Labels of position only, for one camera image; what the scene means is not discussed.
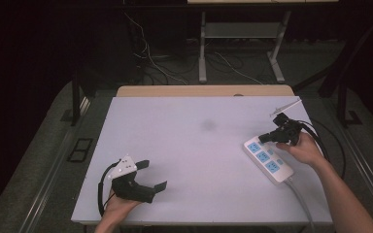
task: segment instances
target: wire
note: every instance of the wire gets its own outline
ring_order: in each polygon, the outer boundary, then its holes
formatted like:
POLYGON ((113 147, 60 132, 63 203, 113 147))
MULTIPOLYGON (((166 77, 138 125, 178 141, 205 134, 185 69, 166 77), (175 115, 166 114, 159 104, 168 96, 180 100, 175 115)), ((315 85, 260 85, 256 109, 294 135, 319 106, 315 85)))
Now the wire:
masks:
POLYGON ((315 130, 314 126, 312 126, 310 123, 308 123, 306 121, 303 121, 303 120, 293 120, 293 119, 291 119, 291 121, 294 121, 294 122, 297 122, 297 123, 301 124, 302 128, 305 129, 307 131, 307 133, 309 133, 311 135, 311 137, 313 137, 314 140, 317 142, 318 146, 321 148, 323 157, 328 162, 331 162, 329 157, 328 157, 328 152, 325 148, 325 145, 322 143, 321 138, 312 130, 312 129, 315 130))
POLYGON ((134 23, 135 25, 137 25, 140 29, 141 29, 141 35, 142 35, 142 39, 145 43, 145 48, 142 50, 142 52, 147 52, 147 57, 144 57, 142 55, 139 55, 139 54, 136 54, 134 53, 134 55, 140 57, 140 58, 148 58, 151 62, 151 64, 156 67, 156 69, 158 69, 162 74, 165 75, 165 77, 167 78, 170 78, 172 80, 175 80, 175 81, 178 81, 178 82, 181 82, 185 85, 188 85, 188 82, 183 80, 183 79, 177 79, 175 77, 173 77, 172 75, 166 73, 165 71, 163 71, 158 65, 156 65, 156 63, 153 61, 153 57, 151 56, 151 48, 150 48, 150 45, 148 44, 147 40, 145 39, 145 34, 144 34, 144 28, 139 24, 137 23, 134 19, 132 19, 127 13, 124 13, 125 16, 132 22, 134 23))
POLYGON ((107 176, 109 170, 111 170, 113 167, 116 167, 120 163, 120 159, 118 162, 111 164, 102 175, 101 181, 98 184, 98 211, 101 216, 104 215, 105 209, 104 209, 104 203, 102 203, 102 196, 104 191, 104 180, 107 176))
POLYGON ((311 216, 310 210, 308 209, 307 204, 305 203, 304 199, 302 198, 301 193, 298 191, 298 189, 293 185, 292 177, 285 180, 285 183, 290 187, 292 192, 295 194, 296 199, 298 199, 299 204, 301 204, 302 209, 304 209, 305 215, 307 215, 307 218, 310 222, 311 231, 316 232, 315 225, 313 222, 313 217, 311 216))
POLYGON ((244 76, 244 77, 246 77, 246 78, 248 78, 248 79, 250 79, 250 80, 253 80, 253 81, 255 81, 255 82, 257 82, 257 83, 259 83, 259 84, 263 84, 263 83, 261 83, 260 81, 258 81, 258 80, 256 80, 256 79, 254 79, 254 78, 252 78, 252 77, 249 77, 249 76, 247 76, 247 75, 245 75, 245 74, 243 74, 243 73, 241 73, 241 72, 239 72, 239 71, 237 71, 221 54, 219 54, 218 52, 215 52, 215 54, 216 55, 218 55, 218 56, 220 56, 220 58, 222 58, 225 62, 226 62, 226 64, 228 64, 228 66, 233 70, 233 71, 235 71, 235 73, 237 73, 237 74, 239 74, 239 75, 241 75, 241 76, 244 76))
POLYGON ((242 61, 242 59, 237 56, 237 55, 232 55, 232 54, 224 54, 224 55, 221 55, 219 52, 214 52, 214 54, 216 54, 218 57, 220 57, 222 59, 221 62, 219 62, 219 64, 222 64, 224 65, 224 61, 226 60, 226 57, 231 57, 231 58, 235 58, 240 64, 237 66, 237 65, 232 65, 230 61, 230 59, 228 59, 228 62, 226 62, 226 67, 230 68, 231 66, 235 69, 235 70, 238 70, 238 69, 241 69, 244 67, 244 61, 242 61))
POLYGON ((278 83, 275 79, 275 76, 272 76, 272 75, 268 75, 268 74, 264 74, 265 72, 265 68, 269 65, 269 63, 262 63, 263 66, 262 66, 262 71, 260 72, 259 75, 257 75, 256 77, 259 79, 259 80, 262 80, 262 81, 265 81, 266 83, 269 83, 266 79, 264 79, 263 77, 265 78, 269 78, 268 80, 274 80, 276 83, 278 83))
POLYGON ((198 58, 196 57, 196 55, 188 55, 187 57, 189 57, 189 56, 194 56, 194 59, 193 59, 194 61, 193 61, 192 65, 191 65, 191 67, 188 67, 187 69, 185 69, 183 71, 173 71, 173 70, 168 69, 167 67, 164 67, 162 65, 157 64, 156 62, 155 62, 155 64, 157 66, 161 67, 162 69, 165 69, 167 72, 172 73, 172 74, 177 74, 177 75, 186 74, 186 73, 189 73, 189 72, 193 71, 193 69, 195 68, 196 64, 198 63, 198 58))
POLYGON ((162 73, 160 73, 160 72, 159 72, 159 73, 147 73, 147 72, 144 71, 144 74, 145 74, 146 76, 150 77, 150 79, 151 79, 152 82, 153 82, 153 85, 154 85, 154 81, 157 81, 158 83, 163 84, 163 85, 168 85, 168 84, 169 84, 168 78, 167 78, 165 75, 163 75, 162 73), (164 83, 163 81, 161 81, 161 80, 160 80, 158 77, 156 77, 155 75, 162 75, 163 78, 165 79, 165 83, 164 83))
POLYGON ((108 204, 108 202, 111 200, 111 198, 113 198, 114 196, 115 196, 115 193, 111 194, 108 200, 104 203, 104 209, 105 209, 105 206, 108 204))
POLYGON ((159 66, 157 66, 157 65, 155 64, 155 62, 153 62, 153 58, 151 57, 150 46, 149 46, 148 44, 147 44, 147 52, 148 52, 148 57, 150 58, 150 61, 151 61, 151 63, 153 64, 153 66, 156 67, 156 69, 158 69, 160 72, 162 72, 162 74, 164 74, 166 77, 168 77, 168 78, 170 78, 170 79, 173 79, 173 80, 175 80, 175 81, 178 81, 178 82, 181 82, 181 83, 183 83, 183 84, 185 84, 185 85, 188 85, 188 83, 187 83, 186 81, 181 80, 181 79, 177 79, 177 78, 175 78, 175 77, 173 77, 173 76, 167 74, 165 71, 163 71, 161 68, 159 68, 159 66))
POLYGON ((316 119, 313 119, 313 118, 311 118, 311 120, 313 122, 319 124, 322 128, 324 128, 330 135, 332 135, 332 137, 337 142, 337 144, 338 144, 338 146, 339 146, 339 148, 341 150, 342 160, 343 160, 343 166, 342 166, 342 170, 341 170, 341 179, 344 180, 344 178, 345 178, 345 172, 346 172, 346 169, 347 169, 347 158, 346 158, 346 155, 345 155, 344 148, 342 147, 341 141, 337 138, 337 136, 335 136, 335 134, 333 132, 331 132, 331 130, 329 130, 328 127, 326 127, 325 125, 323 125, 321 122, 319 122, 319 121, 317 121, 316 119))
POLYGON ((210 65, 214 70, 216 70, 216 71, 219 71, 219 72, 222 72, 222 73, 225 73, 225 74, 231 74, 231 73, 234 72, 234 71, 231 70, 227 65, 219 63, 217 60, 213 59, 211 56, 208 56, 208 55, 207 55, 207 56, 205 57, 205 60, 206 60, 206 61, 208 62, 208 64, 209 64, 209 65, 210 65), (221 66, 228 67, 229 69, 228 69, 227 71, 224 71, 224 70, 222 70, 222 69, 216 67, 216 66, 213 64, 213 62, 216 62, 216 63, 218 63, 218 64, 221 65, 221 66))
POLYGON ((305 226, 302 226, 300 230, 298 230, 298 233, 302 233, 305 230, 305 226))

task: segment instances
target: dark background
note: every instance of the dark background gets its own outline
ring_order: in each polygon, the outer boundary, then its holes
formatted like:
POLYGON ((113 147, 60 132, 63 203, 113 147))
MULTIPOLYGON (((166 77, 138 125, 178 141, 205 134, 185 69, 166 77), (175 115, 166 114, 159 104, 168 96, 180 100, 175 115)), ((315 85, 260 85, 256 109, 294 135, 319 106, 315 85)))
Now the dark background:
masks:
MULTIPOLYGON (((134 2, 177 3, 129 1, 134 2)), ((139 79, 137 60, 132 55, 132 50, 137 49, 136 43, 131 43, 137 38, 133 37, 120 10, 60 10, 57 4, 55 1, 0 1, 0 194, 54 97, 72 80, 73 74, 78 74, 85 95, 89 96, 97 88, 136 84, 139 79)), ((130 14, 144 23, 146 36, 155 48, 182 54, 183 39, 199 36, 198 12, 130 14)), ((235 20, 237 16, 259 19, 248 12, 219 12, 214 18, 235 20)), ((356 39, 372 23, 373 1, 340 1, 336 8, 294 10, 286 39, 310 43, 347 41, 351 49, 344 51, 338 60, 343 67, 356 47, 356 39)), ((338 84, 340 78, 346 77, 373 112, 373 36, 362 45, 344 76, 340 77, 337 71, 331 82, 338 84)))

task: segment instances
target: electrical outlet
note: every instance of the electrical outlet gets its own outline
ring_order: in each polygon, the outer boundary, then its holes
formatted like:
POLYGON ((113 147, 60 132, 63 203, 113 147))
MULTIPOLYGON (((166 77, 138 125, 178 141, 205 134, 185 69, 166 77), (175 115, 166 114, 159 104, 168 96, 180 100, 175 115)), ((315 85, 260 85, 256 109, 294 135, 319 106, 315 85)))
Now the electrical outlet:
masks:
POLYGON ((261 161, 261 163, 264 163, 269 160, 268 154, 266 154, 264 151, 258 153, 256 157, 261 161))
POLYGON ((262 144, 253 137, 243 145, 247 156, 274 184, 279 184, 293 174, 292 168, 276 153, 269 144, 262 144))
POLYGON ((257 151, 261 150, 261 148, 256 143, 249 144, 248 149, 250 149, 252 153, 256 153, 257 151))
POLYGON ((271 161, 267 164, 265 164, 265 167, 272 173, 276 173, 278 172, 278 170, 280 170, 280 166, 278 166, 278 164, 274 161, 271 161))

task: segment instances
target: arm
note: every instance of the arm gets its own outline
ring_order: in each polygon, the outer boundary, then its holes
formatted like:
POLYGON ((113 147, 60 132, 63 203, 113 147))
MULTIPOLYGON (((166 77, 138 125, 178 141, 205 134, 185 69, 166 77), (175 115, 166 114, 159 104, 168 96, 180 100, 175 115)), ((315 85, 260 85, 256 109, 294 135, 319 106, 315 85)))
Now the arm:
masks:
POLYGON ((314 139, 301 132, 295 147, 278 143, 277 148, 292 154, 298 161, 310 165, 321 180, 335 230, 343 232, 373 232, 373 219, 353 192, 326 161, 314 139))
POLYGON ((115 194, 108 201, 105 213, 96 226, 95 233, 112 233, 114 229, 128 216, 141 202, 118 198, 115 194))

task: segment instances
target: hand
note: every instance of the hand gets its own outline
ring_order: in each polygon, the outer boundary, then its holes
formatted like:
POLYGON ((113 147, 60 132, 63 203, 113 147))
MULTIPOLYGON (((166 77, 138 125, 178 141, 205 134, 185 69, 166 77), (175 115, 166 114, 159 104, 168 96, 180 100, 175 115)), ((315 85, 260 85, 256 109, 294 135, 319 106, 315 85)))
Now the hand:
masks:
POLYGON ((315 167, 317 163, 324 159, 315 140, 304 132, 299 133, 299 141, 296 146, 289 146, 284 143, 277 143, 276 146, 278 149, 292 154, 299 162, 306 163, 312 167, 315 167))
POLYGON ((96 233, 113 232, 136 206, 141 204, 138 201, 126 200, 117 197, 114 192, 110 192, 111 199, 108 201, 105 213, 96 227, 96 233))

